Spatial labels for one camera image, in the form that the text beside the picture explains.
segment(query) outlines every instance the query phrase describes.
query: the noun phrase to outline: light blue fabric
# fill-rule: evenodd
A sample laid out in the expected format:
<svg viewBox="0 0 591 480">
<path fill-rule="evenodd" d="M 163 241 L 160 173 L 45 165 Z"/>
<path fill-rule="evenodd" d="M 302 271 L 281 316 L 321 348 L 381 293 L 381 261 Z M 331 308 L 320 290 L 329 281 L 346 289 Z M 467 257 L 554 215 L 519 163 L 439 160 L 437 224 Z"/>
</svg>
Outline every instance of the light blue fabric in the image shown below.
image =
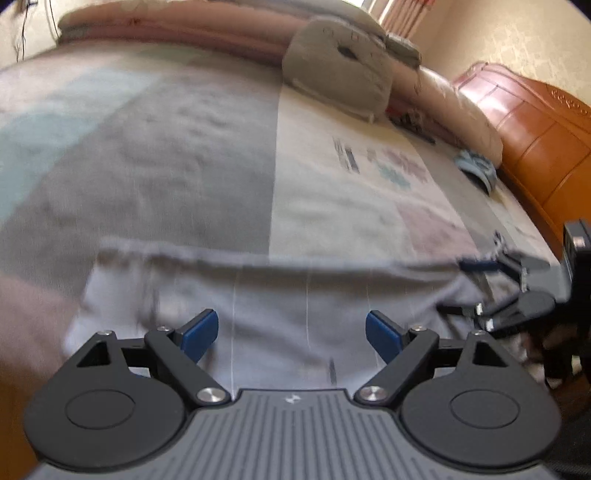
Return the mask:
<svg viewBox="0 0 591 480">
<path fill-rule="evenodd" d="M 496 170 L 492 162 L 470 150 L 462 150 L 454 159 L 462 172 L 475 176 L 482 182 L 488 195 L 496 186 Z"/>
<path fill-rule="evenodd" d="M 200 54 L 175 48 L 151 46 L 130 65 L 124 59 L 92 70 L 0 128 L 0 225 L 70 147 L 167 74 L 157 60 L 172 58 L 174 66 Z"/>
</svg>

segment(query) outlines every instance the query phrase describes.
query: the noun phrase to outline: curtain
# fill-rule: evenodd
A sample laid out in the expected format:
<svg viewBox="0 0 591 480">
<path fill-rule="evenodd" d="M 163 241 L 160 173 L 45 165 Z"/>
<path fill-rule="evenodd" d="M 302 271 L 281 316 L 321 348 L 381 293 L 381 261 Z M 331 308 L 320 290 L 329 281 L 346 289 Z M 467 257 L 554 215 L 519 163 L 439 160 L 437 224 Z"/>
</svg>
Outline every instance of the curtain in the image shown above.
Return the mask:
<svg viewBox="0 0 591 480">
<path fill-rule="evenodd" d="M 434 3 L 435 0 L 375 0 L 370 13 L 386 32 L 409 38 Z"/>
</svg>

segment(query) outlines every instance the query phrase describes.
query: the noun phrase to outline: bed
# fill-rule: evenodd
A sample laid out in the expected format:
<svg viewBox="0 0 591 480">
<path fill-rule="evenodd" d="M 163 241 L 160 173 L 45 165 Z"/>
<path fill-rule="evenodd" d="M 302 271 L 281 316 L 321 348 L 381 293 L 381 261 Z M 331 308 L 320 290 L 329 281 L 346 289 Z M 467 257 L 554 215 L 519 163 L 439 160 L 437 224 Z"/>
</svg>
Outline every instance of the bed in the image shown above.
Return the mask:
<svg viewBox="0 0 591 480">
<path fill-rule="evenodd" d="M 454 85 L 501 135 L 501 177 L 560 257 L 562 225 L 591 218 L 591 107 L 494 63 L 475 63 Z"/>
<path fill-rule="evenodd" d="M 0 290 L 11 308 L 0 326 L 7 478 L 34 464 L 20 412 L 64 355 L 89 332 L 114 327 L 136 336 L 152 326 L 153 317 L 136 310 L 126 323 L 101 300 L 141 303 L 146 276 L 175 299 L 171 325 L 185 310 L 220 313 L 206 368 L 235 393 L 280 388 L 286 379 L 352 388 L 380 366 L 363 338 L 368 308 L 465 335 L 465 322 L 445 323 L 434 305 L 514 288 L 503 278 L 479 288 L 453 261 L 490 252 L 495 231 L 556 261 L 506 186 L 487 196 L 456 168 L 456 146 L 431 145 L 385 118 L 369 124 L 285 85 L 276 48 L 284 39 L 269 32 L 272 41 L 244 49 L 229 34 L 207 31 L 199 46 L 194 32 L 186 41 L 167 37 L 170 29 L 154 34 L 142 17 L 153 8 L 162 14 L 142 2 L 120 9 L 124 20 L 112 28 L 104 17 L 94 28 L 88 11 L 72 14 L 59 48 L 0 72 Z M 283 20 L 283 33 L 299 21 Z M 418 96 L 408 85 L 392 95 Z M 453 92 L 440 79 L 429 85 L 441 97 Z M 471 117 L 449 127 L 455 137 L 462 125 L 483 121 L 465 96 L 456 100 Z M 484 136 L 464 135 L 463 143 L 494 149 L 483 122 Z M 113 249 L 138 270 L 113 264 Z M 175 259 L 173 273 L 165 262 L 154 275 L 153 260 L 164 257 Z M 199 274 L 187 280 L 178 273 L 185 268 Z M 183 290 L 187 282 L 200 287 Z M 265 301 L 236 303 L 237 291 Z M 315 291 L 324 303 L 314 303 Z M 286 292 L 305 310 L 285 314 Z M 179 295 L 194 303 L 179 309 Z M 236 313 L 236 305 L 249 307 Z M 315 307 L 320 316 L 332 309 L 330 321 L 314 321 Z M 508 348 L 523 356 L 517 344 Z"/>
</svg>

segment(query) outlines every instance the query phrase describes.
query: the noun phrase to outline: silver bolt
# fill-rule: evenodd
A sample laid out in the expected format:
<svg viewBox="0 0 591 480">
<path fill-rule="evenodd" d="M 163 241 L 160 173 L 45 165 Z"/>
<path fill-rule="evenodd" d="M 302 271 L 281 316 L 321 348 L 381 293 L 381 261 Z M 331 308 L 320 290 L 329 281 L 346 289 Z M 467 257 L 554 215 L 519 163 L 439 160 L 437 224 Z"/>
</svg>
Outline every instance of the silver bolt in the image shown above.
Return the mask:
<svg viewBox="0 0 591 480">
<path fill-rule="evenodd" d="M 204 403 L 220 403 L 226 399 L 226 393 L 221 388 L 207 387 L 199 390 L 197 399 Z"/>
<path fill-rule="evenodd" d="M 576 248 L 583 248 L 583 247 L 585 247 L 585 239 L 582 236 L 574 236 L 573 237 L 573 245 Z"/>
<path fill-rule="evenodd" d="M 377 402 L 385 400 L 388 396 L 388 392 L 385 388 L 377 385 L 369 385 L 368 387 L 363 387 L 359 390 L 359 396 L 365 401 Z"/>
</svg>

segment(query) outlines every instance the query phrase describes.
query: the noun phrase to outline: gray bedsheet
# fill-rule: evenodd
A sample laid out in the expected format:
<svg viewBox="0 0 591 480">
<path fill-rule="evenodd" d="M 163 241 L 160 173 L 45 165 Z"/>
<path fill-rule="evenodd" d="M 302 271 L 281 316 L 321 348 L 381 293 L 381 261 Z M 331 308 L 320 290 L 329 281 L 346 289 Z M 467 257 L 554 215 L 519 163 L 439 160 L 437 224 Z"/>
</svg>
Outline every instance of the gray bedsheet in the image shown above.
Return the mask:
<svg viewBox="0 0 591 480">
<path fill-rule="evenodd" d="M 135 273 L 97 265 L 84 293 L 105 236 L 195 248 L 207 268 L 186 279 L 194 303 L 169 321 L 218 309 L 208 368 L 232 390 L 352 388 L 379 365 L 363 338 L 369 308 L 461 336 L 467 327 L 451 329 L 433 306 L 482 293 L 450 259 L 491 249 L 495 230 L 549 255 L 507 190 L 486 197 L 452 148 L 350 118 L 270 67 L 187 47 L 81 43 L 0 72 L 0 86 L 0 270 L 92 305 L 67 352 L 92 331 L 135 336 L 153 321 L 134 310 L 145 275 L 128 278 L 145 258 Z M 177 276 L 158 278 L 167 288 Z M 118 285 L 136 296 L 112 301 Z M 111 304 L 133 309 L 105 313 Z"/>
</svg>

